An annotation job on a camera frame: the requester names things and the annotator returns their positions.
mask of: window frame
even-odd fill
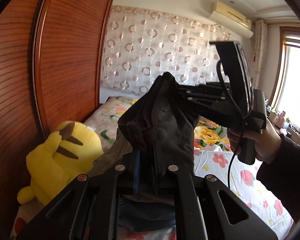
[[[289,62],[289,52],[290,52],[290,46],[286,45],[285,41],[285,35],[284,32],[296,32],[300,33],[300,27],[285,27],[280,26],[280,53],[279,53],[279,64],[277,69],[277,75],[274,83],[274,88],[271,93],[271,97],[269,100],[269,104],[271,107],[274,107],[277,111],[281,97],[282,97],[282,90],[284,89],[285,81],[286,81],[286,74],[288,71],[288,62]],[[297,130],[300,132],[300,127],[296,126],[293,123],[293,120],[291,120],[291,123],[293,126],[297,128]]]
[[[269,98],[269,104],[271,107],[277,105],[279,96],[282,91],[282,86],[284,82],[284,75],[287,65],[287,49],[285,45],[285,36],[283,32],[299,32],[300,27],[289,27],[289,26],[280,26],[280,52],[279,52],[279,60],[278,60],[278,67],[277,67],[277,74],[274,81],[274,87],[272,89],[271,96]]]

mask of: air conditioner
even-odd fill
[[[209,19],[238,33],[244,38],[249,39],[253,35],[253,32],[250,30],[251,21],[241,13],[219,1],[213,4],[213,12]]]

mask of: blue strip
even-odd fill
[[[138,193],[139,188],[139,177],[140,177],[140,150],[137,151],[136,163],[134,165],[134,176],[133,176],[133,193]]]

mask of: yellow plush toy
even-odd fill
[[[76,176],[86,173],[103,154],[98,135],[80,122],[66,121],[26,157],[30,186],[17,196],[20,204],[35,197],[48,204]]]

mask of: metal screw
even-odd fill
[[[78,177],[77,177],[77,180],[78,181],[86,181],[88,178],[88,176],[86,174],[80,174]]]
[[[168,169],[169,169],[169,171],[177,171],[179,168],[178,168],[177,165],[170,165],[170,166],[168,167]]]
[[[207,181],[215,182],[216,180],[217,180],[216,176],[214,176],[212,174],[207,175]]]
[[[119,165],[117,165],[117,166],[115,167],[115,169],[116,169],[117,171],[123,171],[125,168],[126,168],[126,167],[125,167],[124,165],[122,165],[122,164],[119,164]]]

